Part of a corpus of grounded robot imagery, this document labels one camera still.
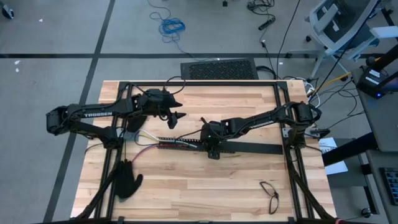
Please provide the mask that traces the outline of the black device blue light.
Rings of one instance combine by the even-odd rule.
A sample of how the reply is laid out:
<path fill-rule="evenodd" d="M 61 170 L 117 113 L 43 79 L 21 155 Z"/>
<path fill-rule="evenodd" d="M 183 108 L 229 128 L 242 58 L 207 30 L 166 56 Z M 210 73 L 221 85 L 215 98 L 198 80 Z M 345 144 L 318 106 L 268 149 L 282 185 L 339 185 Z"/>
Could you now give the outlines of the black device blue light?
<path fill-rule="evenodd" d="M 384 69 L 377 71 L 367 66 L 361 66 L 360 71 L 356 87 L 365 94 L 380 99 L 384 95 L 398 93 L 398 71 L 390 75 Z"/>

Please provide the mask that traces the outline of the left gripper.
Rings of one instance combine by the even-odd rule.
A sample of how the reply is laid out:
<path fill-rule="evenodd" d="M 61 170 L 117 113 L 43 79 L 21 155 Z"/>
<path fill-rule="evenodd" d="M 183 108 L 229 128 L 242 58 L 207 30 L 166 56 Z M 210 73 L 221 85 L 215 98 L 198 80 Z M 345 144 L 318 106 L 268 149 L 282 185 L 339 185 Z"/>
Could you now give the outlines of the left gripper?
<path fill-rule="evenodd" d="M 183 105 L 177 102 L 173 94 L 166 89 L 151 88 L 144 91 L 141 96 L 141 115 L 168 118 L 167 124 L 170 129 L 173 129 L 177 125 L 178 119 L 187 115 L 186 113 L 173 113 L 170 110 L 170 108 L 181 106 Z"/>

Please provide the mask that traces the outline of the black keyboard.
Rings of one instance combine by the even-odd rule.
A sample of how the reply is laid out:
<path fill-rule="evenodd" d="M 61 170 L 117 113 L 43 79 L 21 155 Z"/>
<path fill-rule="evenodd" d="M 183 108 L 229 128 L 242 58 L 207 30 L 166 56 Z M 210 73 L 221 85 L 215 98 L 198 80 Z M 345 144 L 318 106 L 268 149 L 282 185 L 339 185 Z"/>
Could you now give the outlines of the black keyboard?
<path fill-rule="evenodd" d="M 398 206 L 398 168 L 381 167 L 379 171 L 391 205 Z"/>

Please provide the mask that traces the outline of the black perforated computer case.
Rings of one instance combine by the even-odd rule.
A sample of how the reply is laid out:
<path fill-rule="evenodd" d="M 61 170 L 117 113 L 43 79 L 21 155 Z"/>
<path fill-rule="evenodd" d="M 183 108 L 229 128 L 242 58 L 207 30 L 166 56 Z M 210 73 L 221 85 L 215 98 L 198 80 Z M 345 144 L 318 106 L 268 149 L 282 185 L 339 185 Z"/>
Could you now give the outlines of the black perforated computer case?
<path fill-rule="evenodd" d="M 186 80 L 259 79 L 254 60 L 250 58 L 181 63 L 180 71 Z"/>

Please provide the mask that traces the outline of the white paper sheet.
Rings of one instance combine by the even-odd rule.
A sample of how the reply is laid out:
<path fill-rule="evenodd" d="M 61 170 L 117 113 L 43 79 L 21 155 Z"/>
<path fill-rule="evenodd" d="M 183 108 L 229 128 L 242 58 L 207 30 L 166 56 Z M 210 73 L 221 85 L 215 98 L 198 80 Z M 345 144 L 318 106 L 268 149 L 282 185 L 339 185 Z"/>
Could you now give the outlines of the white paper sheet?
<path fill-rule="evenodd" d="M 318 141 L 322 154 L 326 154 L 337 148 L 334 138 L 322 138 Z M 340 161 L 332 165 L 325 166 L 326 175 L 339 174 L 348 172 L 345 162 Z"/>

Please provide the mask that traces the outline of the grey side desk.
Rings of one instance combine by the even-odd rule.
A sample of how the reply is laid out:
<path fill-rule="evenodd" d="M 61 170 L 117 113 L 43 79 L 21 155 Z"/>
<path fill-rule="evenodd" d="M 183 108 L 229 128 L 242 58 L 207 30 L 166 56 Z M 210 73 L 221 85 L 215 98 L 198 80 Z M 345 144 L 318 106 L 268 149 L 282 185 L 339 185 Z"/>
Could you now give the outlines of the grey side desk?
<path fill-rule="evenodd" d="M 359 88 L 357 91 L 378 148 L 398 152 L 398 92 L 376 99 Z"/>
<path fill-rule="evenodd" d="M 376 208 L 387 224 L 398 224 L 398 206 L 391 204 L 380 168 L 398 168 L 398 152 L 368 150 L 365 152 L 370 166 L 371 187 L 376 196 Z"/>

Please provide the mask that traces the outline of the grey mesh office chair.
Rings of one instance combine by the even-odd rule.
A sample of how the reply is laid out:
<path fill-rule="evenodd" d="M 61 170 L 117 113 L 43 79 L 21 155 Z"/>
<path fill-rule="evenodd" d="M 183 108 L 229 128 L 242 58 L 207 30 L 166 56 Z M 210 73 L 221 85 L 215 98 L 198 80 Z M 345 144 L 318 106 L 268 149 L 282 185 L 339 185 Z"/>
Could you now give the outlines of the grey mesh office chair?
<path fill-rule="evenodd" d="M 311 27 L 306 41 L 316 41 L 318 48 L 291 50 L 287 55 L 315 56 L 315 65 L 308 77 L 311 80 L 324 59 L 356 61 L 366 47 L 376 46 L 381 39 L 398 38 L 398 26 L 370 28 L 366 24 L 382 6 L 382 0 L 321 0 L 305 18 Z"/>

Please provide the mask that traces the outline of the black duct cover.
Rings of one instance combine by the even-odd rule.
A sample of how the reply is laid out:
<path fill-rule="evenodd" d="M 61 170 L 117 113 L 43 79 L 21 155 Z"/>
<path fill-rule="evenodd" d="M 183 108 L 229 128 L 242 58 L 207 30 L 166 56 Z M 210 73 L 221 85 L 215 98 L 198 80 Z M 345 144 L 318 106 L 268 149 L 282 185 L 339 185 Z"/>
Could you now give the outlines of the black duct cover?
<path fill-rule="evenodd" d="M 283 147 L 277 144 L 224 141 L 215 147 L 223 153 L 247 152 L 256 154 L 283 154 Z"/>

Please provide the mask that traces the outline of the black clamp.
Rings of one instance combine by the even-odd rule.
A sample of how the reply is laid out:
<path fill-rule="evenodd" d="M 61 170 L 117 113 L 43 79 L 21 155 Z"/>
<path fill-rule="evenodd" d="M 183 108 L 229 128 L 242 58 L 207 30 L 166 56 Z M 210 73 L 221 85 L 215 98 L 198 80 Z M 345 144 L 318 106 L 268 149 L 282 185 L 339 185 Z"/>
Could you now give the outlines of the black clamp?
<path fill-rule="evenodd" d="M 329 129 L 319 129 L 319 128 L 311 128 L 309 129 L 309 133 L 307 136 L 312 138 L 321 139 L 327 136 L 330 133 Z"/>

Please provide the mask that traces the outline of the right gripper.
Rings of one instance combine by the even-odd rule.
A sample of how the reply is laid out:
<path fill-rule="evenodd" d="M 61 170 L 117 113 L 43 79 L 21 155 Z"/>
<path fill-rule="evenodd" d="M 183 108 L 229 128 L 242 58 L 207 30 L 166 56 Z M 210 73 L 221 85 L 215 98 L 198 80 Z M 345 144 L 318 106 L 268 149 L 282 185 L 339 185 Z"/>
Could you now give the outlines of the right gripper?
<path fill-rule="evenodd" d="M 221 141 L 223 141 L 223 127 L 220 122 L 210 121 L 209 123 L 201 117 L 201 121 L 204 125 L 200 132 L 200 141 L 203 147 L 208 150 L 208 158 L 213 160 L 220 159 L 220 152 L 218 150 L 211 149 L 217 146 Z"/>

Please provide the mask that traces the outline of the black work glove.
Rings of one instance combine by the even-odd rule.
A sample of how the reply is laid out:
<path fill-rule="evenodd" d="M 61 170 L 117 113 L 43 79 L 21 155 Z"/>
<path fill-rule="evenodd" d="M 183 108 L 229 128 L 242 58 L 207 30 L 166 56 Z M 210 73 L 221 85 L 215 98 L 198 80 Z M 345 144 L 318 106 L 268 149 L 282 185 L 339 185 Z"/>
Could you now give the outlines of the black work glove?
<path fill-rule="evenodd" d="M 129 198 L 141 186 L 143 179 L 142 174 L 134 176 L 132 161 L 121 161 L 116 170 L 115 194 L 122 200 Z"/>
<path fill-rule="evenodd" d="M 144 116 L 144 115 L 128 118 L 126 131 L 129 133 L 137 132 L 144 125 L 146 119 L 147 119 L 147 116 Z"/>

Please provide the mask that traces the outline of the black-framed eyeglasses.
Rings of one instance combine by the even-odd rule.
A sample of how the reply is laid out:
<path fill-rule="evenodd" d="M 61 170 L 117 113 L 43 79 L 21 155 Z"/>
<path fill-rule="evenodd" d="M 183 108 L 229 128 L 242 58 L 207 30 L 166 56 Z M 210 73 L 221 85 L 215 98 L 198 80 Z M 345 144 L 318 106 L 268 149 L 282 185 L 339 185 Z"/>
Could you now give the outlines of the black-framed eyeglasses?
<path fill-rule="evenodd" d="M 270 197 L 269 200 L 269 214 L 273 215 L 279 208 L 279 193 L 276 191 L 276 188 L 269 182 L 261 181 L 259 183 L 263 191 Z"/>

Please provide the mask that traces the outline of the black desk crossbar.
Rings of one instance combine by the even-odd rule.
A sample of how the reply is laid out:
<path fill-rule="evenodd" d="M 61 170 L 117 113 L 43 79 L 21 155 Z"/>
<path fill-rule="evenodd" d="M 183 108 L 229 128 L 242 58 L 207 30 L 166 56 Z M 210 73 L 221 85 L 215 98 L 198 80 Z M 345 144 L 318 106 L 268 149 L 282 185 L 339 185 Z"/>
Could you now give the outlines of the black desk crossbar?
<path fill-rule="evenodd" d="M 322 155 L 323 163 L 325 166 L 335 164 L 343 161 L 347 158 L 366 152 L 367 150 L 377 150 L 376 138 L 373 133 L 368 133 L 360 138 L 354 139 L 342 146 L 338 146 L 331 151 L 328 151 Z"/>

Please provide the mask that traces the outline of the black slotted cable duct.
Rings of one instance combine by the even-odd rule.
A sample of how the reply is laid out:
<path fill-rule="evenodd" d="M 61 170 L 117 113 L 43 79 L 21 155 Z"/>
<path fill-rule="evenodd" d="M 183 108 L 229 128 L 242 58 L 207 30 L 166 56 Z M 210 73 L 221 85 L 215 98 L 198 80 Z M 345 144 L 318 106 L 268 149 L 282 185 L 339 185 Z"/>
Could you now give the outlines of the black slotted cable duct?
<path fill-rule="evenodd" d="M 175 138 L 164 138 L 159 137 L 158 149 L 170 149 L 170 150 L 180 150 L 180 151 L 198 151 L 198 152 L 209 152 L 211 150 L 219 153 L 234 154 L 233 151 L 224 149 L 221 144 L 211 147 L 208 143 L 199 139 L 185 139 L 180 138 L 176 140 Z"/>

